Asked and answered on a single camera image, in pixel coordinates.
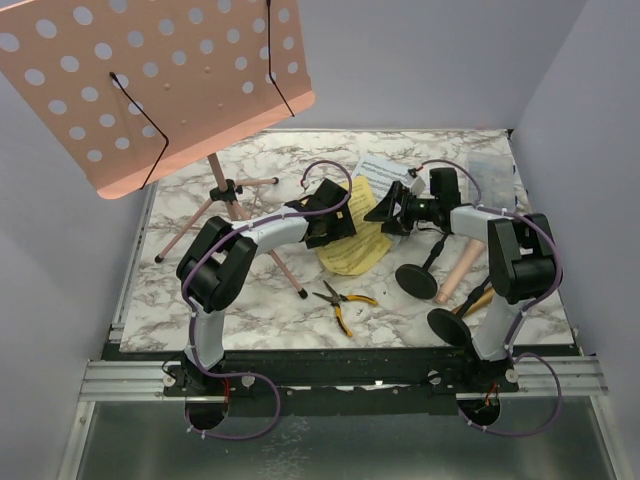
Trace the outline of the white sheet music page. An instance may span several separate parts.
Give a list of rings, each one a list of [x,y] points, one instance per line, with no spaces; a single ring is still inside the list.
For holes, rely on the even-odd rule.
[[[363,176],[367,179],[374,198],[379,201],[388,193],[394,181],[400,181],[405,186],[410,186],[413,178],[408,173],[409,168],[396,163],[386,157],[365,154],[354,170],[353,177]]]

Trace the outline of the yellow sheet music page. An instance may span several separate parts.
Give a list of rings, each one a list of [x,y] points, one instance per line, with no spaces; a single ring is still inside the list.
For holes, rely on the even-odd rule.
[[[376,206],[369,182],[364,176],[352,180],[348,207],[356,234],[316,249],[320,263],[329,272],[358,276],[373,268],[392,246],[378,223],[366,222],[364,216]]]

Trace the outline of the pink toy microphone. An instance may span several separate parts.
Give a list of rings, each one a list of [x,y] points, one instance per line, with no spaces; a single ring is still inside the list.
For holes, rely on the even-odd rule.
[[[456,265],[436,293],[434,297],[436,304],[444,305],[452,298],[460,282],[468,274],[474,262],[480,257],[485,249],[486,244],[484,242],[477,239],[469,240]]]

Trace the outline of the pink perforated music stand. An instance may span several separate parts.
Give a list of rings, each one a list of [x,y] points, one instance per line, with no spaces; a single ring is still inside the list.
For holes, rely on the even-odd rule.
[[[310,108],[294,1],[1,10],[1,231],[30,286],[115,270],[141,189]]]

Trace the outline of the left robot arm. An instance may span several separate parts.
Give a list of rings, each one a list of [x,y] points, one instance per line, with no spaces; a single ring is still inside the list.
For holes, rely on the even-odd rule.
[[[222,380],[222,334],[227,308],[244,287],[254,259],[288,244],[309,249],[351,237],[350,188],[325,179],[317,190],[261,217],[230,223],[218,216],[205,222],[176,269],[190,321],[185,355],[193,364],[187,382],[201,395]]]

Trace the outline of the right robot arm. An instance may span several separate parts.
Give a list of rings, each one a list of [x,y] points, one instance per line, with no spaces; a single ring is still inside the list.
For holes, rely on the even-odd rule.
[[[396,236],[409,235],[416,223],[425,221],[440,228],[445,237],[465,236],[486,245],[489,273],[484,283],[493,288],[494,297],[479,329],[471,332],[462,319],[473,296],[456,313],[435,308],[427,316],[431,330],[441,340],[476,356],[459,371],[462,384],[480,392],[496,380],[492,362],[511,356],[525,314],[558,288],[563,273],[546,216],[521,216],[484,207],[478,201],[463,203],[457,177],[460,170],[451,162],[431,169],[428,198],[393,182],[364,219]]]

